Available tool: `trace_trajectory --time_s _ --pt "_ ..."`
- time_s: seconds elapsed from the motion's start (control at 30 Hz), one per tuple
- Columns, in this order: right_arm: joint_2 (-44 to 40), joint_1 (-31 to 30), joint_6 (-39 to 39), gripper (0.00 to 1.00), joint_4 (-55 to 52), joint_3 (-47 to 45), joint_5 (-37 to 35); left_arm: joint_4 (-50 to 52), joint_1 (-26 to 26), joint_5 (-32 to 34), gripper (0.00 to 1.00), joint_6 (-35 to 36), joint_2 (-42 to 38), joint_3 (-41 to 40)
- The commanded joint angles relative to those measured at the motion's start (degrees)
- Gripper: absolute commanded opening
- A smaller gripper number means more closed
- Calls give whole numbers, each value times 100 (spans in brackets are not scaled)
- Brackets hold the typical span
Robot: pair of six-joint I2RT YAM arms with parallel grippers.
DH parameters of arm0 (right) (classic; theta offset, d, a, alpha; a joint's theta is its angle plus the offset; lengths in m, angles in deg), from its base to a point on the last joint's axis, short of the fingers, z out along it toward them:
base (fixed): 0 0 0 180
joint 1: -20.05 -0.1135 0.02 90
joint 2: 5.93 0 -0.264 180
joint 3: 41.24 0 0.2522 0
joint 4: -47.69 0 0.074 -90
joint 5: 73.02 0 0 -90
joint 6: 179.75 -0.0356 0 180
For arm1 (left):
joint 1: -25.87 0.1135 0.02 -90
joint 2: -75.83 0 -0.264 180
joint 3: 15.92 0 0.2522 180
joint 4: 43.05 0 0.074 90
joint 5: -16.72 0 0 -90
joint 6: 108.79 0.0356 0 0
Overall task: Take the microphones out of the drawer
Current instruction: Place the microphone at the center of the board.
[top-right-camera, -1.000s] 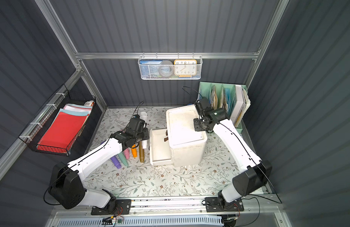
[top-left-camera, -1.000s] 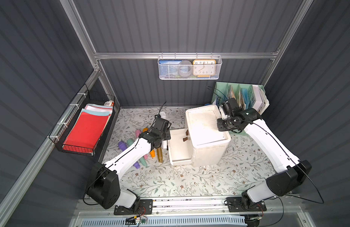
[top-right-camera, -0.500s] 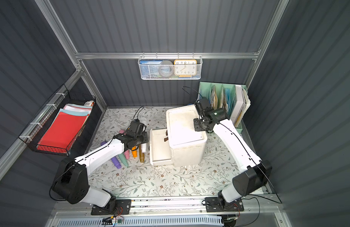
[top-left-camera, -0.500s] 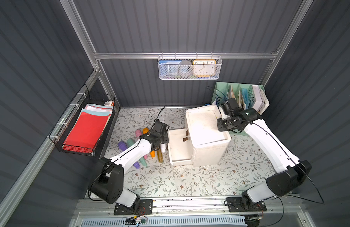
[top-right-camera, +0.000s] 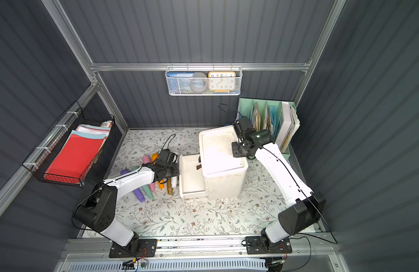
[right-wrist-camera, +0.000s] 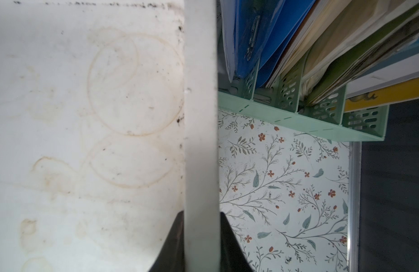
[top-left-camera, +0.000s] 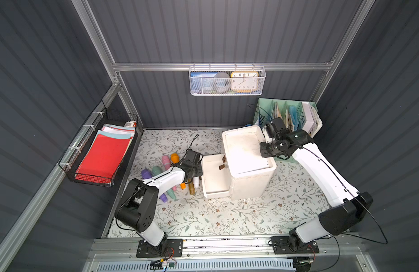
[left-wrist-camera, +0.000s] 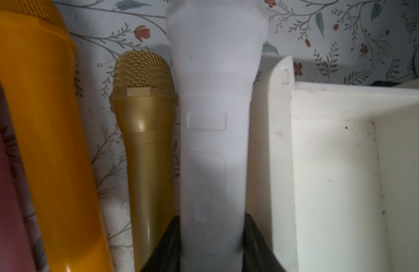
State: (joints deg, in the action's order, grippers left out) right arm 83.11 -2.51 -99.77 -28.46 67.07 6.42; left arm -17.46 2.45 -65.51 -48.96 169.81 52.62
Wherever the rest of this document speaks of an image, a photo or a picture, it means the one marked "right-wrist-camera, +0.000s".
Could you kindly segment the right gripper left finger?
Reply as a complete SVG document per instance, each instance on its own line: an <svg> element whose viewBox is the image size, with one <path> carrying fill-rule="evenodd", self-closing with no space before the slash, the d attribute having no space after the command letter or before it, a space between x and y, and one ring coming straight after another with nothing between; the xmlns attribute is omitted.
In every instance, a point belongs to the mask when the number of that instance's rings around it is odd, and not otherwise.
<svg viewBox="0 0 419 272"><path fill-rule="evenodd" d="M184 272L184 211L177 214L149 272Z"/></svg>

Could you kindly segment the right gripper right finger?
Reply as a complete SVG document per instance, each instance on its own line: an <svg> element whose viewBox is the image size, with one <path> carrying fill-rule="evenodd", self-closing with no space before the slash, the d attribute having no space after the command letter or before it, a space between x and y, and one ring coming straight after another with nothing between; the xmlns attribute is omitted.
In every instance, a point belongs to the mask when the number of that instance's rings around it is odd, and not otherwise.
<svg viewBox="0 0 419 272"><path fill-rule="evenodd" d="M221 272L252 272L226 215L220 213Z"/></svg>

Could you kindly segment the white plastic drawer cabinet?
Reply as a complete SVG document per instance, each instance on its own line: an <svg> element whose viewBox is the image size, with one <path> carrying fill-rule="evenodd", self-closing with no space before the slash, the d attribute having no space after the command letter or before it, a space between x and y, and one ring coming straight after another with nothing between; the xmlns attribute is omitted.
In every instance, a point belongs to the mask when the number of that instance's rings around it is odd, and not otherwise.
<svg viewBox="0 0 419 272"><path fill-rule="evenodd" d="M0 1L0 272L216 260L215 1Z"/></svg>

